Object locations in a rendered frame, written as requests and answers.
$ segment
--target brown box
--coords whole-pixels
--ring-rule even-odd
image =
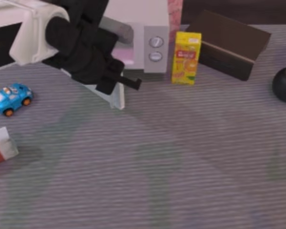
[[[187,28],[202,33],[199,63],[242,81],[249,79],[271,34],[209,11],[203,11]]]

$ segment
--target blue toy car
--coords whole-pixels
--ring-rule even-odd
[[[0,114],[10,117],[22,106],[28,106],[33,99],[32,90],[20,83],[4,87],[0,91]]]

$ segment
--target microwave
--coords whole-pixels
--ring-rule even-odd
[[[123,25],[112,28],[125,36],[117,42],[112,55],[125,64],[125,69],[166,72],[170,33],[167,0],[109,0],[100,27],[106,18]],[[114,23],[108,20],[104,27],[110,26]]]

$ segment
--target juice box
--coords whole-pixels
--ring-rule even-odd
[[[172,83],[194,85],[201,47],[201,33],[177,32]]]

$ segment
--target pink curtain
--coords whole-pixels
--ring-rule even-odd
[[[170,15],[170,41],[175,40],[176,32],[179,30],[182,15],[183,0],[168,0],[168,10]]]

